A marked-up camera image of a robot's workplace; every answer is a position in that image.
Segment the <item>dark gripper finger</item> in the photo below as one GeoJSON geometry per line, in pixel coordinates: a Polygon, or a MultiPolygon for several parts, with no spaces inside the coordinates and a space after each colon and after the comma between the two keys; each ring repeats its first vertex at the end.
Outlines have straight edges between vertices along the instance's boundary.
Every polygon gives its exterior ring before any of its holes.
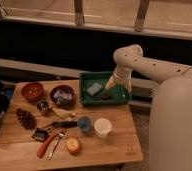
{"type": "Polygon", "coordinates": [[[109,90],[104,90],[99,96],[98,99],[99,100],[106,100],[106,99],[110,99],[112,97],[111,93],[109,90]]]}

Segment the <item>yellow and white gripper body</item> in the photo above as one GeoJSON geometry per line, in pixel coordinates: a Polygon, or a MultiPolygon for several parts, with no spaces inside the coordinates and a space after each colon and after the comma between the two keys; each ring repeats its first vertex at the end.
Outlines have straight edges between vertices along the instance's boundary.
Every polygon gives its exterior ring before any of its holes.
{"type": "Polygon", "coordinates": [[[112,76],[109,78],[109,80],[105,85],[105,89],[106,90],[111,89],[117,84],[121,84],[121,83],[122,83],[122,79],[117,75],[116,72],[113,72],[112,76]]]}

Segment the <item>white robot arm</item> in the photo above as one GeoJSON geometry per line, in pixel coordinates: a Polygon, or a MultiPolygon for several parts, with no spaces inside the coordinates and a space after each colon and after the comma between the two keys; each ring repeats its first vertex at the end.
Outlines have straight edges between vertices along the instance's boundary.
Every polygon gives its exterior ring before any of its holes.
{"type": "Polygon", "coordinates": [[[132,90],[134,71],[157,82],[149,120],[149,171],[192,171],[192,66],[147,58],[134,44],[113,54],[105,87],[132,90]]]}

